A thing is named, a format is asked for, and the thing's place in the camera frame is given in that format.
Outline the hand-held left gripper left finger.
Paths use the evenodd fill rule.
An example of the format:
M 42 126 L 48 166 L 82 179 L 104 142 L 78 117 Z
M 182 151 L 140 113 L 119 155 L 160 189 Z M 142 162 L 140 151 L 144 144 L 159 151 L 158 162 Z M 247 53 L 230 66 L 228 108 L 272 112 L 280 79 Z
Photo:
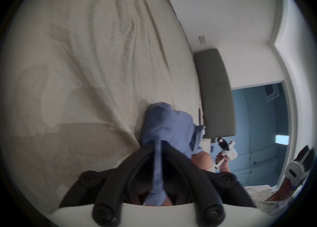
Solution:
M 145 146 L 132 153 L 117 168 L 81 173 L 59 208 L 93 204 L 92 219 L 97 224 L 119 224 L 129 182 L 153 153 L 154 146 Z

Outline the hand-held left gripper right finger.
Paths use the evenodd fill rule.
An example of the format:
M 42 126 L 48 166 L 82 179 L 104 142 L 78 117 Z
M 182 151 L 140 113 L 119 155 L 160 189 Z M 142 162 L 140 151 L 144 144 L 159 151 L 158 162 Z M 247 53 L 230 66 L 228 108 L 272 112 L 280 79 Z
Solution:
M 201 170 L 171 146 L 163 148 L 163 156 L 188 181 L 198 225 L 220 225 L 226 217 L 223 204 L 256 208 L 234 174 Z

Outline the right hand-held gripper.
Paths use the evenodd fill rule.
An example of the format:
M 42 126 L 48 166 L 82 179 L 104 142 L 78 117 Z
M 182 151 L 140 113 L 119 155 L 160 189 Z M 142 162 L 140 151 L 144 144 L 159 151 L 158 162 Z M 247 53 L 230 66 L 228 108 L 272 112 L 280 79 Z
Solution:
M 217 143 L 218 143 L 218 146 L 220 146 L 220 148 L 221 148 L 221 152 L 222 152 L 223 156 L 227 156 L 229 158 L 229 161 L 233 161 L 237 158 L 238 153 L 234 148 L 235 141 L 227 142 L 226 140 L 223 140 L 222 137 L 219 137 L 219 138 L 217 138 Z M 219 164 L 217 164 L 215 162 L 214 169 L 216 171 L 220 171 L 219 166 L 221 164 L 222 164 L 222 161 Z

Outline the person's right hand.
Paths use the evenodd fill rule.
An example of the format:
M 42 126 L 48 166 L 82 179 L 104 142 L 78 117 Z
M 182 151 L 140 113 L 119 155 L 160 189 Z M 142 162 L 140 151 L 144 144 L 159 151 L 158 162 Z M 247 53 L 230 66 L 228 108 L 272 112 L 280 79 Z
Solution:
M 229 158 L 227 156 L 223 156 L 222 152 L 219 152 L 216 156 L 216 163 L 219 164 L 222 161 L 222 164 L 219 166 L 220 172 L 228 172 L 230 173 Z

